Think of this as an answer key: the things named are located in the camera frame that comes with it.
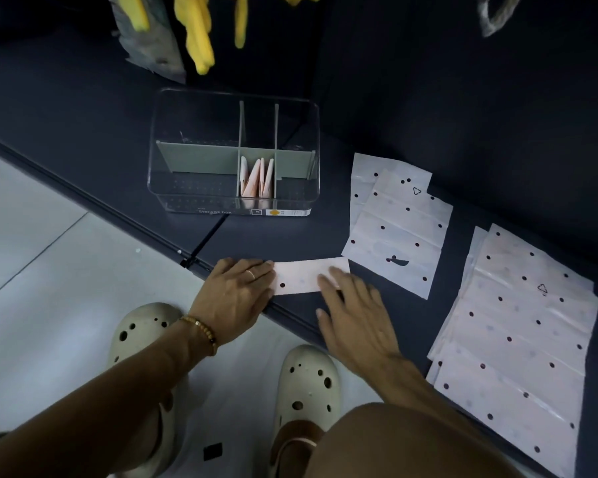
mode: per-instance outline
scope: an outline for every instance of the storage box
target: storage box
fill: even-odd
[[[242,198],[241,157],[275,159],[272,198]],[[167,211],[308,216],[319,197],[319,107],[167,88],[151,127],[149,190]]]

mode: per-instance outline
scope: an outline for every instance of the stack of plastic bags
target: stack of plastic bags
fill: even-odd
[[[403,161],[354,154],[350,237],[341,252],[425,299],[452,213],[427,193],[431,177]]]
[[[499,226],[476,228],[427,380],[550,472],[573,477],[597,311],[590,280]]]

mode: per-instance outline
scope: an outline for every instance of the beaded bracelet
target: beaded bracelet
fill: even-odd
[[[210,327],[205,325],[203,322],[200,322],[195,317],[191,317],[190,315],[184,315],[183,317],[180,318],[180,320],[189,322],[189,323],[199,327],[202,330],[202,332],[204,332],[204,334],[206,334],[206,337],[208,338],[210,345],[213,346],[213,353],[210,354],[211,357],[217,353],[217,339],[215,338],[215,332],[213,332],[213,330],[211,330]]]

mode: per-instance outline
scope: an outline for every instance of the floor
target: floor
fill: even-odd
[[[203,281],[0,159],[0,432],[102,372],[130,310],[187,310]],[[262,476],[281,363],[304,341],[262,315],[192,370],[168,477]],[[343,411],[379,397],[336,362]],[[203,448],[223,455],[203,461]]]

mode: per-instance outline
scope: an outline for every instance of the person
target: person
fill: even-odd
[[[331,268],[330,274],[341,294],[327,277],[320,275],[318,284],[329,313],[317,310],[328,351],[363,378],[383,403],[358,407],[323,426],[332,425],[329,429],[321,429],[310,419],[293,419],[286,425],[280,422],[275,428],[279,428],[279,435],[287,436],[281,442],[275,439],[270,475],[520,476],[401,355],[379,291],[338,268]],[[94,478],[134,468],[135,474],[128,476],[159,474],[163,460],[161,469],[147,471],[142,464],[163,447],[164,417],[173,401],[171,390],[202,359],[214,355],[217,347],[239,337],[255,323],[272,297],[270,285],[274,278],[272,262],[219,261],[188,314],[172,320],[154,342],[139,351],[129,350],[124,359],[112,357],[112,365],[104,373],[2,437],[0,477]],[[155,321],[155,328],[163,327],[157,325],[158,317],[151,318],[151,312],[159,313],[168,307],[160,305],[132,312],[138,329],[149,328],[148,320]],[[114,340],[112,355],[119,352],[115,346],[126,335],[127,331],[122,331]],[[301,355],[322,359],[320,351],[311,353],[303,347]],[[319,364],[318,371],[323,377],[324,369],[330,372],[331,368],[325,360],[319,362],[324,363]],[[282,393],[290,392],[282,389],[284,382],[299,376],[293,382],[301,383],[302,375],[311,378],[318,374],[296,369],[282,369],[278,407]],[[327,382],[326,387],[333,386]],[[293,402],[293,408],[302,409],[298,402]],[[328,404],[328,412],[323,414],[332,414],[330,411]]]

